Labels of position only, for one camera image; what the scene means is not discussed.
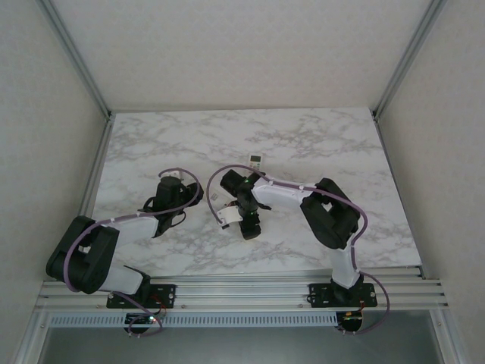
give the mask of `robotic arm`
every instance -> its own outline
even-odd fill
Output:
[[[177,177],[162,177],[156,196],[149,198],[140,209],[141,212],[147,212],[147,215],[153,213],[153,216],[134,215],[119,221],[112,219],[111,223],[95,227],[80,241],[80,248],[74,250],[69,261],[71,284],[87,294],[97,290],[115,290],[134,295],[139,302],[145,301],[149,295],[150,277],[134,268],[112,264],[114,252],[120,246],[162,235],[175,226],[172,221],[178,215],[184,215],[185,219],[182,209],[159,215],[156,212],[187,204],[194,198],[196,191],[196,183],[185,186]],[[198,196],[189,206],[197,205],[203,194],[200,188]],[[93,224],[95,221],[86,216],[77,216],[73,220],[47,262],[45,270],[49,276],[64,281],[63,267],[67,251],[79,235]]]
[[[228,224],[238,221],[245,239],[252,239],[261,233],[258,208],[271,209],[269,206],[300,208],[315,237],[330,249],[332,263],[332,288],[334,298],[343,306],[356,305],[355,292],[359,290],[363,277],[353,268],[350,246],[351,236],[358,230],[359,212],[343,202],[331,199],[316,192],[284,187],[278,184],[290,184],[276,180],[268,175],[265,180],[256,173],[243,177],[234,170],[229,170],[221,180],[221,186],[237,201],[217,212],[224,229]],[[319,190],[327,191],[345,200],[349,198],[328,178],[315,185]]]

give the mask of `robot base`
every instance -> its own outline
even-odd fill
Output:
[[[352,297],[343,302],[338,300],[335,295],[335,285],[331,283],[309,284],[310,294],[307,301],[312,308],[356,308],[377,307],[377,298],[372,283],[360,284],[357,291],[352,293]]]
[[[175,301],[175,290],[177,286],[175,284],[151,284],[149,291],[149,298],[146,302],[139,302],[147,309],[159,309],[161,304],[167,309],[173,309]],[[123,298],[113,295],[112,298],[108,297],[106,303],[108,309],[135,309],[136,307],[131,303],[125,301]]]

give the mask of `white marble tabletop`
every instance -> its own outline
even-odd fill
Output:
[[[190,170],[205,189],[213,171],[247,164],[251,152],[264,155],[262,170],[273,177],[303,183],[333,179],[367,212],[369,228],[357,243],[361,267],[421,264],[366,108],[118,114],[93,218],[141,208],[155,195],[158,172],[165,168]],[[222,194],[214,206],[224,202]],[[299,209],[260,210],[262,234],[247,241],[237,224],[221,230],[205,200],[186,213],[181,225],[161,237],[119,248],[115,261],[151,276],[330,268],[327,248]]]

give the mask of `small white object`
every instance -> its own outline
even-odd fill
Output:
[[[160,178],[163,178],[163,177],[175,177],[175,178],[178,178],[179,180],[182,180],[180,176],[180,171],[165,172],[160,176]]]
[[[228,225],[231,222],[242,221],[243,217],[239,214],[237,206],[226,207],[217,211],[217,216],[222,222],[217,222],[219,226]]]
[[[248,166],[260,171],[263,166],[263,155],[260,153],[250,153],[248,157]]]
[[[330,262],[332,263],[332,279],[342,287],[353,287],[360,274],[352,266],[350,244],[345,249],[329,249]]]

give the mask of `black bracket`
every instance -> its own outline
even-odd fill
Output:
[[[316,308],[356,308],[377,307],[377,298],[372,283],[363,283],[353,293],[352,298],[346,302],[338,300],[334,293],[334,285],[331,283],[313,283],[308,285],[309,295],[306,300],[311,304],[312,309]]]
[[[143,303],[139,302],[139,304],[147,309],[160,309],[161,305],[167,309],[173,309],[176,289],[175,284],[150,284],[148,299]],[[115,294],[112,298],[108,297],[106,308],[135,309],[136,307]]]

